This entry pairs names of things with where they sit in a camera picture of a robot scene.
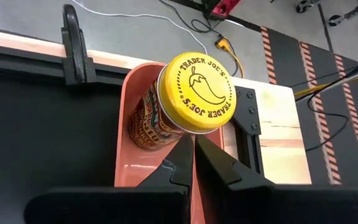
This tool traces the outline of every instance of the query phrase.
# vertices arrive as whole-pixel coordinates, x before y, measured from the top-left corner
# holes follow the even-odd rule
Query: plywood surface
[[[0,32],[0,46],[65,57],[62,44]],[[134,68],[149,60],[88,50],[95,63]],[[284,86],[233,78],[237,86],[256,92],[262,134],[260,145],[266,178],[278,184],[310,184],[293,92]],[[231,124],[223,127],[224,149],[236,155],[236,137]]]

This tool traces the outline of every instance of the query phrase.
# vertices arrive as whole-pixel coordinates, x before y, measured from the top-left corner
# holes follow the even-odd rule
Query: jar lid
[[[167,116],[192,133],[224,125],[236,108],[236,92],[227,70],[197,52],[183,53],[165,67],[158,78],[158,95]]]

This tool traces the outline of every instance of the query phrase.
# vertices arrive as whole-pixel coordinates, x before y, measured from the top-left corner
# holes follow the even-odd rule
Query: bolt
[[[252,99],[254,97],[254,94],[252,94],[251,92],[248,92],[247,96],[248,96],[248,98]]]
[[[258,128],[258,125],[257,125],[257,124],[252,123],[252,124],[251,124],[251,128],[252,128],[252,130],[256,130],[256,129]]]

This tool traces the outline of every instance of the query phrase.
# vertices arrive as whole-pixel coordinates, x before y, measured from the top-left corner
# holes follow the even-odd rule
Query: black cable
[[[219,25],[223,20],[219,21],[217,24],[215,24],[215,26],[212,27],[211,23],[209,22],[209,20],[208,20],[207,18],[205,18],[205,20],[206,20],[206,22],[207,22],[208,24],[205,24],[204,22],[201,22],[201,21],[198,20],[198,19],[192,19],[192,20],[190,21],[190,24],[191,24],[191,26],[190,26],[189,24],[187,24],[187,22],[185,22],[185,20],[181,17],[181,15],[179,14],[178,10],[177,10],[174,6],[172,6],[171,4],[166,3],[166,2],[163,1],[163,0],[159,0],[159,1],[160,1],[162,4],[164,4],[164,5],[168,6],[169,8],[171,8],[171,9],[175,12],[175,14],[179,17],[179,19],[182,21],[182,23],[184,23],[184,25],[185,25],[187,28],[189,28],[190,30],[192,30],[192,31],[194,31],[194,32],[197,32],[197,33],[200,33],[200,34],[207,34],[207,33],[209,33],[209,32],[214,32],[215,34],[218,35],[218,37],[219,37],[220,39],[224,38],[224,36],[223,36],[220,32],[218,32],[218,31],[215,30],[215,27],[216,27],[217,25]],[[200,23],[201,25],[203,25],[203,26],[204,26],[205,28],[207,28],[207,29],[206,29],[206,30],[202,30],[202,29],[197,28],[197,27],[195,26],[195,22]],[[232,51],[233,51],[233,54],[234,54],[235,56],[237,56],[237,55],[236,55],[236,52],[235,52],[235,50],[234,50],[233,45],[230,43],[230,41],[229,41],[228,39],[226,39],[226,40],[227,40],[227,42],[229,43],[230,48],[231,48]],[[237,71],[238,71],[238,69],[239,69],[239,66],[238,66],[238,64],[237,64],[237,60],[236,60],[235,58],[234,58],[234,63],[236,63],[236,69],[235,69],[234,73],[231,75],[232,77],[233,77],[234,75],[236,75],[236,73],[237,73]]]
[[[325,77],[329,77],[329,76],[331,76],[331,75],[337,75],[338,73],[341,73],[341,72],[348,72],[348,71],[350,71],[350,70],[352,70],[352,69],[355,69],[355,68],[357,68],[357,67],[358,67],[358,66],[351,67],[351,68],[345,69],[345,70],[340,71],[340,72],[332,72],[332,73],[330,73],[330,74],[323,75],[322,77],[318,77],[318,78],[314,78],[314,79],[311,79],[311,80],[308,80],[308,81],[304,81],[304,82],[301,82],[301,83],[298,83],[298,84],[295,84],[295,85],[292,85],[292,86],[289,86],[289,87],[292,88],[292,87],[295,87],[295,86],[298,86],[298,85],[302,85],[302,84],[305,84],[305,83],[312,82],[312,81],[314,81],[314,80],[319,80],[319,79],[322,79],[322,78],[325,78]]]
[[[345,128],[346,128],[346,125],[347,125],[347,122],[349,121],[349,118],[347,116],[344,116],[344,115],[341,115],[341,114],[335,114],[335,113],[325,113],[325,112],[322,112],[322,111],[318,111],[318,110],[315,110],[311,105],[310,105],[310,102],[311,100],[313,99],[313,97],[317,96],[317,94],[321,93],[322,91],[324,91],[325,89],[327,89],[328,87],[342,81],[343,79],[346,79],[348,77],[351,77],[353,75],[355,75],[356,73],[358,72],[358,66],[353,69],[351,72],[349,72],[347,75],[345,75],[344,77],[342,78],[339,78],[337,79],[336,81],[326,85],[324,88],[320,89],[320,90],[316,90],[314,92],[312,92],[311,94],[311,97],[308,99],[308,108],[315,112],[315,113],[319,113],[319,114],[325,114],[325,115],[328,115],[328,116],[338,116],[338,117],[341,117],[341,118],[344,118],[345,119],[345,123],[341,126],[341,128],[339,128],[333,135],[331,135],[328,139],[326,139],[324,142],[318,144],[317,146],[314,146],[314,147],[311,147],[309,149],[306,149],[306,152],[309,152],[309,151],[312,151],[313,149],[318,149],[320,148],[321,146],[325,145],[327,142],[331,141],[333,138],[335,138],[341,131],[343,131]]]

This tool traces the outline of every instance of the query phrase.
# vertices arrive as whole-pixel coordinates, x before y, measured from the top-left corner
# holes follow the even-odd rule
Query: gray floor
[[[294,10],[298,0],[242,0],[232,13],[257,25],[277,30],[298,40],[328,49],[318,8],[304,14]],[[61,42],[62,6],[69,0],[32,1],[0,0],[0,29]],[[82,0],[90,9],[107,13],[157,14],[168,16],[179,25],[173,11],[158,0]],[[202,19],[200,12],[175,4],[179,13],[190,22]],[[344,14],[358,2],[356,0],[325,0],[322,3],[326,17]],[[174,56],[187,51],[202,51],[189,34],[171,23],[154,18],[104,17],[84,11],[78,6],[80,26],[84,30],[88,49],[103,50],[160,62],[168,62]],[[267,71],[259,33],[223,22],[216,28],[228,37],[244,64],[246,78],[267,81]],[[358,61],[358,17],[338,27],[329,27],[333,49],[337,54]],[[215,34],[197,34],[208,52],[232,72],[234,62],[230,56],[215,48]]]

